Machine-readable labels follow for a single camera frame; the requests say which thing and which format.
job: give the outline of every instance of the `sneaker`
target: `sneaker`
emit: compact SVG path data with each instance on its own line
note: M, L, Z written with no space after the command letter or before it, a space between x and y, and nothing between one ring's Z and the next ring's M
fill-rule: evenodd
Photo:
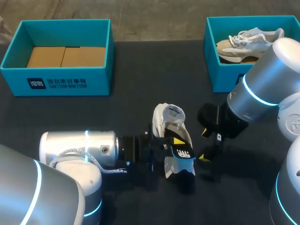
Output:
M178 149L186 149L187 146L192 149L192 140L184 125L185 118L183 110L178 106L167 103L159 104L153 113L152 132L155 137L172 136L179 139L183 146ZM184 151L178 149L172 150L172 157L165 157L165 177L168 178L172 173L179 173L183 170L195 176L195 157L190 154L182 155L181 152Z
M277 31L265 32L256 27L241 31L237 36L229 35L229 40L218 42L216 48L220 58L240 63L248 56L260 58L274 41L284 36L285 33L281 28Z

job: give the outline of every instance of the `screw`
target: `screw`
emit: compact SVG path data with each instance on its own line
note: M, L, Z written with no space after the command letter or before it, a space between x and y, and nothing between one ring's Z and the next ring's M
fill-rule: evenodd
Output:
M103 152L104 154L108 153L108 151L109 151L108 147L103 147L103 148L102 148L102 152Z

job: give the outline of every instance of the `teal box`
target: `teal box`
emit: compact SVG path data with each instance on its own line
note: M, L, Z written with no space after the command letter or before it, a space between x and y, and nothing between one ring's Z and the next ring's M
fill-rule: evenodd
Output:
M203 50L214 92L230 92L254 64L221 64L216 43L237 35L242 30L258 27L263 31L282 28L285 37L300 42L300 24L295 16L226 16L207 17Z
M104 66L26 68L36 46L106 47ZM0 69L14 96L107 96L113 49L110 20L21 21Z

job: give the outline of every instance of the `brown cardboard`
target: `brown cardboard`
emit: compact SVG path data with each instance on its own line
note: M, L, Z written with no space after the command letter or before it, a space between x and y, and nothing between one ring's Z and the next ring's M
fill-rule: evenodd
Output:
M105 47L66 48L61 67L102 67Z
M242 64L242 63L256 63L257 60L258 60L258 58L256 58L256 57L248 56L248 57L244 58L242 60L242 62L240 62L240 64Z
M65 47L34 47L28 68L60 67Z

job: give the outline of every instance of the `cable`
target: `cable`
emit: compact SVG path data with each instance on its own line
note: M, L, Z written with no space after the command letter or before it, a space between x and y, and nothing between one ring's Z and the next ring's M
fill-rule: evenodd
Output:
M60 154L57 155L57 157L52 160L49 164L50 167L54 168L56 163L58 162L62 162L62 161L70 161L70 160L76 160L78 159L78 157L63 157L64 155L71 153L71 152L75 152L75 153L80 153L83 156L87 156L88 158L90 158L90 160L100 169L100 171L102 173L127 173L127 171L125 170L125 168L121 168L121 169L114 169L114 170L106 170L104 169L100 163L88 152L81 150L81 149L68 149L68 150L64 150L63 152L61 152Z

